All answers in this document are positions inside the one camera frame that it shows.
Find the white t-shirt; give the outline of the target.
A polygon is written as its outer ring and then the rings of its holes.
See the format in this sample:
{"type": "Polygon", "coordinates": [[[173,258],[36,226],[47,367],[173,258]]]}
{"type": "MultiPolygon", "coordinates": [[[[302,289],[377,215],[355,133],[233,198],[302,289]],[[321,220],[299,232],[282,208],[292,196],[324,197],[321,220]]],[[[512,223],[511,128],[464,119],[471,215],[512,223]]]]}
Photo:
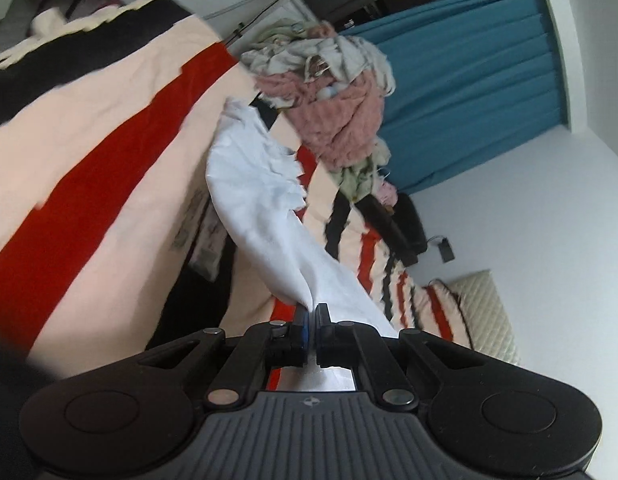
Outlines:
{"type": "Polygon", "coordinates": [[[272,295],[313,312],[326,304],[333,321],[371,325],[397,337],[355,274],[330,256],[297,217],[306,193],[300,164],[277,142],[254,107],[225,102],[207,158],[213,206],[237,248],[272,295]]]}

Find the pile of clothes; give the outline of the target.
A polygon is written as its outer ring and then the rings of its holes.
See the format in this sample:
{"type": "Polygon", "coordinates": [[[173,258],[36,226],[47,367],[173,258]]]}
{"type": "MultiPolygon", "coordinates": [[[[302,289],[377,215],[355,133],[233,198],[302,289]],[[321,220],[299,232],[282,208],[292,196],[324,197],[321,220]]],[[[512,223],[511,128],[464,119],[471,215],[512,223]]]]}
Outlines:
{"type": "Polygon", "coordinates": [[[388,209],[396,206],[398,192],[381,174],[391,154],[379,137],[396,80],[378,47],[335,32],[328,22],[281,20],[241,62],[346,198],[357,203],[371,195],[388,209]]]}

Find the quilted cream pillow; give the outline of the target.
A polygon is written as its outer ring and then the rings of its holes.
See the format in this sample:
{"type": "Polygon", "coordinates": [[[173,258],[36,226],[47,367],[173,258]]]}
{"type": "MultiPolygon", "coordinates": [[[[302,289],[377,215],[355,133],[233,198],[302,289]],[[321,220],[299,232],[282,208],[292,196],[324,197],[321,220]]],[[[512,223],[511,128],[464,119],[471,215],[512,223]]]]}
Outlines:
{"type": "Polygon", "coordinates": [[[460,297],[475,351],[513,365],[521,363],[512,325],[504,309],[492,271],[464,275],[449,283],[460,297]]]}

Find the striped bed blanket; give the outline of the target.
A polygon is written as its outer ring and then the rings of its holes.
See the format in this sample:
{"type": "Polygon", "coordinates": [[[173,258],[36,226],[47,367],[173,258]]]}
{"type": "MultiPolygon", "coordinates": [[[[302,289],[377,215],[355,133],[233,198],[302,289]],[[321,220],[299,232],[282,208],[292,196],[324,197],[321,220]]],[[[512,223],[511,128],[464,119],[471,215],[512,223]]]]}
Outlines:
{"type": "Polygon", "coordinates": [[[105,9],[0,54],[0,342],[58,377],[292,308],[244,255],[229,296],[168,299],[207,202],[206,155],[251,76],[172,0],[105,9]]]}

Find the blue curtain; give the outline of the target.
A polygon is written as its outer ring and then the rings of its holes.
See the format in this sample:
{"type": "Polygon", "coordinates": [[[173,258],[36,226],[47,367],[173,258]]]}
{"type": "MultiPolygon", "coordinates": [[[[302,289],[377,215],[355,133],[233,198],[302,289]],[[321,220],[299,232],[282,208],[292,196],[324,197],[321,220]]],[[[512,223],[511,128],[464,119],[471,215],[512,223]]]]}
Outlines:
{"type": "Polygon", "coordinates": [[[370,41],[393,69],[379,136],[401,192],[430,188],[566,122],[546,0],[435,0],[346,34],[370,41]]]}

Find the wall power socket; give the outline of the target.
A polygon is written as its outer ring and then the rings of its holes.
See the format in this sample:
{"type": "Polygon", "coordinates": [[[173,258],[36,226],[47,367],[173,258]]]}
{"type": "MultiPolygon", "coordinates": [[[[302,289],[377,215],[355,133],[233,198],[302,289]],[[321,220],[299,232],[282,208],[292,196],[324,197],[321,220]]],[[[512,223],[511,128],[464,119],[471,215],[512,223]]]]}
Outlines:
{"type": "Polygon", "coordinates": [[[443,235],[436,235],[427,240],[428,246],[435,247],[439,251],[443,263],[451,262],[455,259],[449,238],[443,235]]]}

